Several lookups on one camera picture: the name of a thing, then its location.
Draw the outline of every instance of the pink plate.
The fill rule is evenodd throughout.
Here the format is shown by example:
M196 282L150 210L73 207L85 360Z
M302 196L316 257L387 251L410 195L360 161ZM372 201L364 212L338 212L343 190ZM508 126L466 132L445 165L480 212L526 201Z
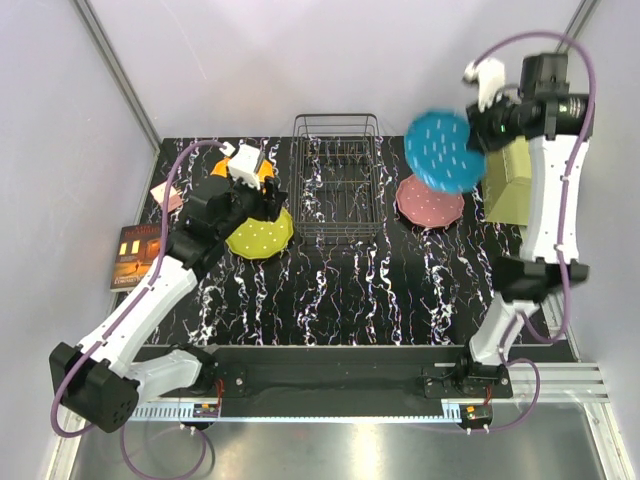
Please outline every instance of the pink plate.
M411 175L400 182L396 193L398 210L424 228L448 227L462 216L462 195L436 192Z

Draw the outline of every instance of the yellow box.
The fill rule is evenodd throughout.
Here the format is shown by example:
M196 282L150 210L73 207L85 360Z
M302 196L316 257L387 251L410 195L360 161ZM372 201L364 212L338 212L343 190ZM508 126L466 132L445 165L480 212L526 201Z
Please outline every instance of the yellow box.
M531 197L529 145L518 137L487 157L482 180L484 214L488 222L527 225Z

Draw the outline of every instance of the blue plate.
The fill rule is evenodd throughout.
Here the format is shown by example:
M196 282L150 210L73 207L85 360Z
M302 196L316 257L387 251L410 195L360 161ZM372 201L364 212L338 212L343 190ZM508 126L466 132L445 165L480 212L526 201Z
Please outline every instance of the blue plate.
M431 110L409 126L404 137L407 163L429 188L469 192L487 171L484 155L467 151L469 124L450 111Z

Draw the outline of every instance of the metal wire basket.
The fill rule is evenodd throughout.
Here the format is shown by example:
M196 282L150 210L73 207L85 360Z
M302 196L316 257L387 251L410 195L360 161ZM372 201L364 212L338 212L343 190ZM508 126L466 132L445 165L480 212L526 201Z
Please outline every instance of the metal wire basket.
M296 117L291 202L303 241L374 240L383 222L378 133L378 120L369 113Z

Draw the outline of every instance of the yellow plate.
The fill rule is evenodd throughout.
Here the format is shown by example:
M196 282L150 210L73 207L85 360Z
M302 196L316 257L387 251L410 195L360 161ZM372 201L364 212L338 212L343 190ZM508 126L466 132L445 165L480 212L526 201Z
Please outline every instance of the yellow plate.
M213 171L211 172L211 175L220 175L221 177L226 177L227 163L229 163L229 160L231 159L227 157L220 160L218 163L216 163L216 166L213 167ZM264 160L262 162L262 165L260 165L260 170L258 170L258 177L260 177L260 181L262 183L264 183L264 179L266 177L275 178L275 175L273 173L273 166L271 165L271 162L268 162L267 160Z
M229 250L247 260L265 260L287 248L292 236L293 219L283 208L275 222L250 218L227 238L227 245Z

